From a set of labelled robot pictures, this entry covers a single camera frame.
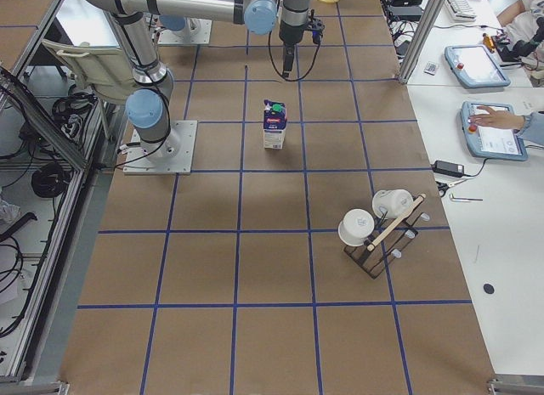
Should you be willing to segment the person hand on pendant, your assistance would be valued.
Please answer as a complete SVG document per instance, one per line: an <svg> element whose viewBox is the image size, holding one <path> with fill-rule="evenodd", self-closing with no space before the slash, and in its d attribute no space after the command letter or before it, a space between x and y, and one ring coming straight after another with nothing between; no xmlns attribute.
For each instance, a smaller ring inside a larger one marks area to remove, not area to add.
<svg viewBox="0 0 544 395"><path fill-rule="evenodd" d="M484 113L471 115L469 121L472 124L508 130L521 130L524 126L523 116L515 115L507 110L495 110L486 105L480 105L477 109Z"/></svg>

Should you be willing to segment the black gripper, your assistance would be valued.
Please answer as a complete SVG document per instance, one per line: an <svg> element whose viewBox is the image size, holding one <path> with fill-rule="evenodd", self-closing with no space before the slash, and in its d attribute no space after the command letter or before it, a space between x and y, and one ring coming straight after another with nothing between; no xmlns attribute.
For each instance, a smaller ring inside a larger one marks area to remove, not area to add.
<svg viewBox="0 0 544 395"><path fill-rule="evenodd" d="M292 68L293 68L293 62L295 59L295 53L296 53L296 45L295 44L289 44L285 42L283 44L283 64L282 64L282 77L289 77Z"/></svg>

